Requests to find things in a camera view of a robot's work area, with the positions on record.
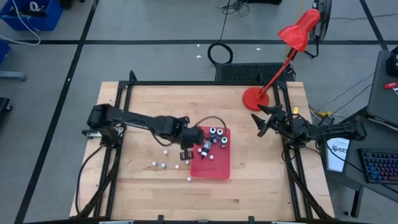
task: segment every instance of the blue crate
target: blue crate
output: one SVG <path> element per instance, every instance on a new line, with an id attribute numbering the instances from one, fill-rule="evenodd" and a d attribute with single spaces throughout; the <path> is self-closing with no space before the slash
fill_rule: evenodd
<path id="1" fill-rule="evenodd" d="M 8 46 L 8 44 L 5 41 L 0 40 L 0 65 L 3 59 L 6 57 L 9 49 L 10 46 Z"/>
<path id="2" fill-rule="evenodd" d="M 32 0 L 15 0 L 19 10 L 29 7 L 29 3 Z M 62 8 L 57 0 L 34 0 L 39 7 L 42 5 L 47 6 L 45 12 L 46 17 L 31 17 L 28 22 L 28 16 L 22 16 L 21 19 L 25 22 L 32 30 L 33 27 L 40 31 L 54 30 L 57 25 L 60 16 L 62 14 Z M 3 19 L 11 28 L 14 30 L 28 30 L 17 16 L 8 16 L 9 11 L 14 8 L 12 0 L 8 0 L 0 11 L 0 18 Z"/>

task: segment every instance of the wooden tabletop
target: wooden tabletop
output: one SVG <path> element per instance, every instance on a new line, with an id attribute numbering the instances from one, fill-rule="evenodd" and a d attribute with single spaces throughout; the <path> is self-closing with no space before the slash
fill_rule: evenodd
<path id="1" fill-rule="evenodd" d="M 98 104 L 114 103 L 117 82 L 104 82 Z M 282 140 L 268 131 L 257 137 L 252 111 L 242 104 L 248 86 L 133 86 L 129 111 L 149 116 L 189 116 L 192 123 L 210 115 L 219 116 L 231 130 L 231 177 L 228 180 L 187 181 L 190 166 L 180 161 L 178 145 L 164 148 L 142 129 L 128 128 L 124 138 L 112 219 L 156 220 L 295 220 L 289 181 L 282 153 Z M 292 108 L 310 120 L 303 83 L 288 83 Z M 269 105 L 275 105 L 272 89 Z M 258 116 L 267 119 L 263 112 Z M 203 126 L 221 126 L 218 120 Z M 84 160 L 99 146 L 100 139 L 88 140 Z M 105 150 L 86 165 L 80 181 L 80 209 L 89 201 L 100 179 Z M 319 154 L 301 150 L 309 191 L 325 211 L 334 217 Z M 166 163 L 167 168 L 152 166 Z M 297 188 L 300 211 L 305 217 L 302 195 Z M 75 215 L 72 206 L 71 215 Z"/>

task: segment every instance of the gray floor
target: gray floor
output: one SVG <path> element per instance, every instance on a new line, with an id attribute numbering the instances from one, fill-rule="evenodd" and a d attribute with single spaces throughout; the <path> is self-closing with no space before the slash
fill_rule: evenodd
<path id="1" fill-rule="evenodd" d="M 44 40 L 79 40 L 92 0 L 64 11 L 53 32 L 40 33 Z M 223 15 L 218 7 L 225 0 L 101 0 L 88 33 L 88 40 L 201 40 L 220 36 Z M 372 14 L 398 11 L 396 0 L 366 1 Z M 311 6 L 306 0 L 304 9 Z M 280 6 L 251 5 L 246 17 L 229 16 L 225 39 L 278 40 L 277 32 L 293 23 L 300 1 L 283 0 Z M 332 17 L 365 17 L 359 1 L 334 0 Z M 375 18 L 385 40 L 398 40 L 398 16 Z M 28 32 L 15 32 L 0 21 L 0 34 L 32 40 Z M 332 20 L 327 40 L 377 40 L 368 20 Z M 234 63 L 281 62 L 285 45 L 232 44 Z M 139 80 L 214 80 L 214 66 L 207 59 L 205 44 L 85 45 L 55 130 L 49 153 L 25 222 L 67 218 L 86 139 L 80 131 L 101 82 L 127 79 L 134 70 Z M 293 62 L 297 80 L 304 82 L 314 108 L 344 92 L 374 71 L 380 45 L 321 45 L 320 56 L 298 54 Z M 76 45 L 11 45 L 0 70 L 23 71 L 26 82 L 0 80 L 0 96 L 10 97 L 14 110 L 0 129 L 0 217 L 13 223 L 52 119 Z M 217 60 L 226 52 L 215 49 Z M 359 93 L 371 78 L 324 110 L 335 111 Z M 339 111 L 349 116 L 367 104 L 369 90 Z M 343 214 L 349 210 L 353 192 L 329 181 L 336 217 L 357 222 L 392 223 L 398 204 L 364 193 L 359 219 Z"/>

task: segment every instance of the rgb keyboard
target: rgb keyboard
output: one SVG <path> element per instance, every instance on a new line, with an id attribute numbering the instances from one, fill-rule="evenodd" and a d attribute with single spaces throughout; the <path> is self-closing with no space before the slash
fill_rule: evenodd
<path id="1" fill-rule="evenodd" d="M 365 179 L 375 184 L 398 184 L 398 150 L 358 149 Z"/>

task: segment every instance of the red plastic tray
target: red plastic tray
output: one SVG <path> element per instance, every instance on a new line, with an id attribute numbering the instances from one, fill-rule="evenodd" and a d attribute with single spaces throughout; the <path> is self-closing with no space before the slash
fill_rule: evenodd
<path id="1" fill-rule="evenodd" d="M 208 139 L 209 130 L 211 127 L 202 127 L 205 132 L 205 136 Z M 210 179 L 228 179 L 231 172 L 231 131 L 227 128 L 227 132 L 224 132 L 223 137 L 228 138 L 228 142 L 225 148 L 220 147 L 221 140 L 217 143 L 213 143 L 209 150 L 208 155 L 201 159 L 201 155 L 198 152 L 198 148 L 203 146 L 195 145 L 193 147 L 193 153 L 195 153 L 192 164 L 191 164 L 191 176 L 210 178 Z"/>

